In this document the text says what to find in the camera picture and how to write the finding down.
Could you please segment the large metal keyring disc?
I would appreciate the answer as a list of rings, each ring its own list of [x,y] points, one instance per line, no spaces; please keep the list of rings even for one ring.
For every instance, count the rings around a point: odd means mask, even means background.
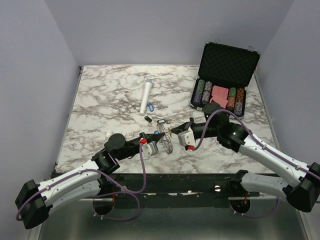
[[[161,134],[164,133],[164,136],[160,139],[160,143],[162,144],[163,148],[165,149],[165,152],[170,155],[173,153],[173,144],[171,141],[171,138],[168,134],[168,131],[165,129],[165,126],[163,123],[158,123],[156,125],[156,130],[154,131],[155,134]]]

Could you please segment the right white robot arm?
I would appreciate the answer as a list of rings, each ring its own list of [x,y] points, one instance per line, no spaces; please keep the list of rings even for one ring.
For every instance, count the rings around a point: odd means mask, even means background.
[[[261,163],[277,176],[266,176],[238,171],[230,183],[230,191],[241,196],[245,192],[258,192],[286,199],[299,211],[309,213],[320,196],[320,165],[307,164],[270,146],[254,134],[234,113],[212,102],[203,107],[205,122],[188,122],[170,129],[186,150],[196,151],[205,138],[216,138],[223,147]]]

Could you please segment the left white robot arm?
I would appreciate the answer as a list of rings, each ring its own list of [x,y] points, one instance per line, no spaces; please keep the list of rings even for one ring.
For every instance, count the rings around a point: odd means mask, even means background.
[[[58,207],[83,198],[104,198],[110,194],[111,182],[121,193],[135,196],[143,192],[129,190],[111,178],[119,169],[119,160],[139,154],[141,158],[158,153],[157,143],[164,133],[140,133],[139,137],[127,141],[120,134],[111,135],[102,150],[81,166],[55,178],[36,183],[25,182],[15,199],[18,209],[16,220],[22,221],[26,229],[32,229],[46,221]]]

